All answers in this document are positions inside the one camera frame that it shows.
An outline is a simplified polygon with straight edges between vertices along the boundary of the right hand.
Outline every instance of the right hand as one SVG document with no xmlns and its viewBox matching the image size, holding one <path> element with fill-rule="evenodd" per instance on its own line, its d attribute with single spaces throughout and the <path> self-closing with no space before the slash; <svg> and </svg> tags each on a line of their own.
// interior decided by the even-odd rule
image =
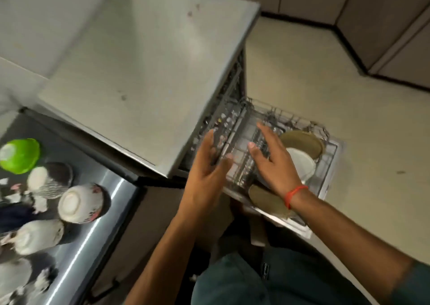
<svg viewBox="0 0 430 305">
<path fill-rule="evenodd" d="M 298 177 L 290 154 L 282 145 L 279 137 L 270 127 L 262 123 L 257 123 L 257 127 L 261 130 L 269 146 L 270 159 L 263 156 L 261 151 L 252 142 L 248 144 L 249 152 L 254 158 L 261 176 L 273 191 L 281 198 L 284 198 L 285 194 L 302 185 L 301 180 Z"/>
</svg>

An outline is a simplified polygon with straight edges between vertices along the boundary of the kitchen counter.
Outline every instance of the kitchen counter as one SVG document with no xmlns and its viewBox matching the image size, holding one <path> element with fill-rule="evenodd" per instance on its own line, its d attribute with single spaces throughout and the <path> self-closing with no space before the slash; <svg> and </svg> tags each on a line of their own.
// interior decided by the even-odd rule
<svg viewBox="0 0 430 305">
<path fill-rule="evenodd" d="M 170 177 L 258 12 L 245 0 L 107 0 L 40 102 Z"/>
<path fill-rule="evenodd" d="M 12 139 L 34 138 L 40 142 L 42 156 L 38 164 L 47 161 L 65 162 L 72 166 L 73 185 L 97 183 L 107 192 L 109 202 L 99 219 L 94 222 L 74 225 L 66 224 L 65 234 L 59 245 L 29 256 L 33 273 L 53 266 L 58 273 L 49 289 L 29 304 L 77 304 L 83 301 L 86 292 L 94 283 L 115 240 L 121 235 L 123 226 L 135 208 L 137 188 L 126 179 L 100 165 L 91 157 L 75 148 L 28 114 L 19 114 L 0 139 L 1 145 Z M 22 183 L 28 173 L 14 175 L 0 169 L 0 177 L 9 177 L 9 183 Z M 49 207 L 58 200 L 50 200 Z M 56 211 L 42 213 L 41 219 L 56 217 Z"/>
</svg>

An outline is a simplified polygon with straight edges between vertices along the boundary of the skin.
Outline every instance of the skin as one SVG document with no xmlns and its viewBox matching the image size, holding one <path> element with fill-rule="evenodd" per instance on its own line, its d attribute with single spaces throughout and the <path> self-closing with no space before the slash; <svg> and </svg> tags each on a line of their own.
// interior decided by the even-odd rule
<svg viewBox="0 0 430 305">
<path fill-rule="evenodd" d="M 271 157 L 266 159 L 252 143 L 248 149 L 261 175 L 283 198 L 300 186 L 301 181 L 278 136 L 261 123 L 257 126 L 267 141 Z M 190 171 L 178 213 L 125 305 L 174 304 L 199 227 L 218 203 L 232 165 L 229 155 L 211 170 L 212 144 L 213 132 L 209 132 Z M 414 259 L 361 228 L 306 189 L 293 196 L 290 206 L 378 302 L 389 302 L 391 293 L 411 269 Z"/>
</svg>

